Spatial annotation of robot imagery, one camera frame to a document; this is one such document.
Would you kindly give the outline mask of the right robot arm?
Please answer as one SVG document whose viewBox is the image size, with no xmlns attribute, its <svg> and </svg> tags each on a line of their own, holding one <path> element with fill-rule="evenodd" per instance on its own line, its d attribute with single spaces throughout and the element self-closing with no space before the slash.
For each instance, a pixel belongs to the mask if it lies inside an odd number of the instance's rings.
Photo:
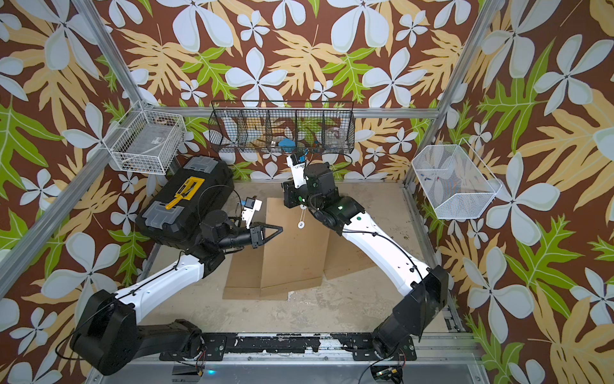
<svg viewBox="0 0 614 384">
<path fill-rule="evenodd" d="M 449 274 L 409 254 L 375 223 L 364 206 L 341 195 L 329 163 L 308 164 L 297 155 L 289 155 L 286 160 L 292 179 L 282 184 L 284 205 L 304 207 L 318 222 L 359 248 L 403 296 L 372 333 L 377 356 L 386 358 L 403 348 L 412 336 L 420 338 L 447 305 Z"/>
</svg>

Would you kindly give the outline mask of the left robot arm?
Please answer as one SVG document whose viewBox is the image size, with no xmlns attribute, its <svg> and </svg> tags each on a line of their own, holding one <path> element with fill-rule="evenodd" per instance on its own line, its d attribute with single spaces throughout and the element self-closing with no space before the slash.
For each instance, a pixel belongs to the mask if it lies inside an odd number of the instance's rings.
<svg viewBox="0 0 614 384">
<path fill-rule="evenodd" d="M 104 375 L 115 374 L 136 358 L 149 355 L 202 360 L 206 347 L 198 326 L 185 319 L 143 326 L 142 320 L 179 291 L 210 275 L 228 254 L 247 246 L 257 249 L 282 232 L 281 226 L 262 222 L 241 225 L 225 211 L 209 212 L 195 236 L 197 255 L 183 254 L 128 288 L 94 294 L 70 336 L 70 348 Z"/>
</svg>

